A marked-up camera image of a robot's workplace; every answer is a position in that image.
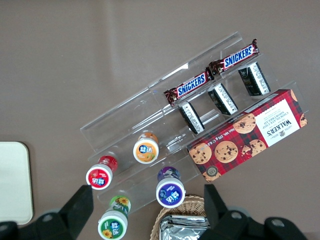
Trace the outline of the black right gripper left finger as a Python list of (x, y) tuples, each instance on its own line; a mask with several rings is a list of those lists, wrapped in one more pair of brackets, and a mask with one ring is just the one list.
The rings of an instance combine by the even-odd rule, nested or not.
[(58, 212), (48, 212), (35, 222), (36, 240), (75, 240), (94, 209), (92, 187), (81, 186)]

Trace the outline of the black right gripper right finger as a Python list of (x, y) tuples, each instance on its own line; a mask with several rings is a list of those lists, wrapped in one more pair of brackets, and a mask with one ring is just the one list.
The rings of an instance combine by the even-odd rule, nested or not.
[(229, 210), (216, 187), (204, 186), (204, 210), (210, 228), (201, 240), (259, 240), (260, 234), (250, 232), (252, 219), (239, 210)]

